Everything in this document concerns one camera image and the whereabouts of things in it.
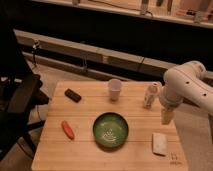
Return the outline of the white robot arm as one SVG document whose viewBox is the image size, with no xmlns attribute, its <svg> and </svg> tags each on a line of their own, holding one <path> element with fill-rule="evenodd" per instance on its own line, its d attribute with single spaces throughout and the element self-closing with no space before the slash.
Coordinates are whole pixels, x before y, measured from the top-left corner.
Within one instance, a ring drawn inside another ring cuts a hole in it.
<svg viewBox="0 0 213 171">
<path fill-rule="evenodd" d="M 169 124 L 174 110 L 186 98 L 204 109 L 213 117 L 213 87 L 202 81 L 206 73 L 205 66 L 199 61 L 190 61 L 168 69 L 163 76 L 165 85 L 159 93 L 161 123 Z"/>
</svg>

